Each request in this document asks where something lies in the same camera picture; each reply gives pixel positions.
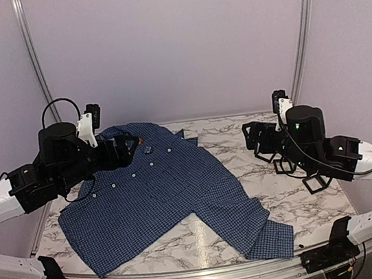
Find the blue checked shirt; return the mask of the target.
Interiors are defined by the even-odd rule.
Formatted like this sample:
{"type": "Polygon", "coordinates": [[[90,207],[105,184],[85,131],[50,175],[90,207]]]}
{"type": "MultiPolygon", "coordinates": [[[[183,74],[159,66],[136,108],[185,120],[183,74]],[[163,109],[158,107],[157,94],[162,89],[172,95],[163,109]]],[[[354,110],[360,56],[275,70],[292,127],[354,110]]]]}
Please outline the blue checked shirt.
{"type": "Polygon", "coordinates": [[[131,165],[97,172],[58,218],[71,248],[97,276],[133,259],[190,214],[249,260],[293,257],[293,228],[271,221],[195,139],[149,122],[109,127],[99,138],[124,134],[144,140],[131,165]]]}

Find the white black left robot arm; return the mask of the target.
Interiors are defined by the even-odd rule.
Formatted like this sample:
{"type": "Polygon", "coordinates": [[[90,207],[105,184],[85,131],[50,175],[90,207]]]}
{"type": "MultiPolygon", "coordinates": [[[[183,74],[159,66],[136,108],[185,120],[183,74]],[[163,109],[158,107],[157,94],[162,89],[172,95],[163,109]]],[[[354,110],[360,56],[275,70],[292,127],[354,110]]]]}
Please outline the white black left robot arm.
{"type": "MultiPolygon", "coordinates": [[[[0,176],[0,224],[30,214],[97,171],[131,164],[139,139],[131,134],[97,139],[92,114],[78,123],[59,122],[38,132],[39,154],[31,164],[0,176]]],[[[0,254],[0,279],[66,279],[51,257],[18,258],[0,254]]]]}

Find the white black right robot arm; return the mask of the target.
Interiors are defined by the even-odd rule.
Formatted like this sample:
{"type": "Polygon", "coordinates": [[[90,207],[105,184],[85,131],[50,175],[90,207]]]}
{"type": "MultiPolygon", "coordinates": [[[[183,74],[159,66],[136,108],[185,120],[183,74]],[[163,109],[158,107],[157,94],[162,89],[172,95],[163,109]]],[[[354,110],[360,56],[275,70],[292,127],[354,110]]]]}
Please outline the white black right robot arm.
{"type": "MultiPolygon", "coordinates": [[[[342,135],[328,138],[324,125],[319,108],[299,105],[279,111],[276,123],[243,124],[242,133],[258,159],[269,163],[280,155],[290,166],[287,174],[297,168],[305,171],[304,183],[318,179],[326,188],[326,178],[372,180],[372,143],[342,135]]],[[[338,263],[349,251],[349,242],[358,245],[372,238],[372,211],[337,220],[331,231],[323,255],[330,263],[338,263]]]]}

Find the white blue round brooch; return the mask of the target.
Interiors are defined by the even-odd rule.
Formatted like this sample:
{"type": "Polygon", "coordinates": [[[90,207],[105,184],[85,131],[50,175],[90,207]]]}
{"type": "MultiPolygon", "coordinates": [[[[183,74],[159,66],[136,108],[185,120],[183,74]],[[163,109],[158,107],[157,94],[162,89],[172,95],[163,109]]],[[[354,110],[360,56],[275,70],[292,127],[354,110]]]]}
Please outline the white blue round brooch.
{"type": "Polygon", "coordinates": [[[152,152],[152,147],[151,146],[146,146],[144,149],[145,153],[151,153],[152,152]]]}

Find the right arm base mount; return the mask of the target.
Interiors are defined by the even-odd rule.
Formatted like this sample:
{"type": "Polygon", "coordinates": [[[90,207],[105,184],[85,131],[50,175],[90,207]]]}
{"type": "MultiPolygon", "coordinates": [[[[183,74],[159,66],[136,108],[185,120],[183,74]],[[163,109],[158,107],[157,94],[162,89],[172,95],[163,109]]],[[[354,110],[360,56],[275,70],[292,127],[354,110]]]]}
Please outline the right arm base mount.
{"type": "Polygon", "coordinates": [[[348,239],[347,226],[350,219],[350,216],[337,219],[333,223],[326,245],[310,249],[300,255],[302,267],[307,273],[332,267],[360,253],[358,246],[348,239]]]}

